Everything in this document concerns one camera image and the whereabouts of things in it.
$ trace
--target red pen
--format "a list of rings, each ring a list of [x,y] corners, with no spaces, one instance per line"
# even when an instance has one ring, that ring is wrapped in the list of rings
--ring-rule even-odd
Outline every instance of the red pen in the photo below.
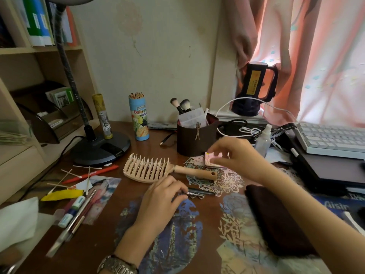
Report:
[[[118,168],[119,168],[119,166],[117,166],[116,164],[113,164],[112,166],[109,166],[107,168],[91,172],[90,177],[95,176],[95,175],[99,175],[101,173],[109,172],[109,171],[112,171],[112,170],[118,169]],[[82,180],[82,179],[86,179],[88,177],[88,174],[86,173],[86,174],[82,175],[81,177],[82,178],[75,177],[75,178],[66,180],[66,181],[62,182],[62,184],[69,184],[69,183],[77,182],[77,181]]]

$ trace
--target clear plastic bottle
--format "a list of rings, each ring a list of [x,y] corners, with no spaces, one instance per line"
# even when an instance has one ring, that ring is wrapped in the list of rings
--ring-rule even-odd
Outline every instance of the clear plastic bottle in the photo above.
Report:
[[[266,157],[266,154],[271,145],[271,125],[267,124],[262,134],[257,138],[255,149],[260,153],[263,157]]]

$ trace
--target curtain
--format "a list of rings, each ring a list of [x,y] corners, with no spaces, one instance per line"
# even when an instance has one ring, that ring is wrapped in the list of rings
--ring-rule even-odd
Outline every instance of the curtain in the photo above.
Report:
[[[279,69],[271,105],[298,121],[365,127],[365,0],[224,2],[240,73],[249,61]],[[270,81],[267,73],[260,96]],[[272,124],[292,121],[262,108]]]

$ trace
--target keyboard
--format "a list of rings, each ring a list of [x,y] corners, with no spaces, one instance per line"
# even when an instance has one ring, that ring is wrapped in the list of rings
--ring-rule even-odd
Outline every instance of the keyboard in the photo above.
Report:
[[[294,133],[308,154],[365,159],[365,128],[296,125]]]

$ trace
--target metal watch band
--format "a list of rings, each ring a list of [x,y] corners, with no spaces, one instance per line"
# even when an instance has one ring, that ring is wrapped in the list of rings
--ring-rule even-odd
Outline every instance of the metal watch band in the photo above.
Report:
[[[137,274],[138,269],[134,264],[129,264],[120,258],[109,255],[98,267],[98,273],[100,273],[103,269],[110,271],[113,274]]]

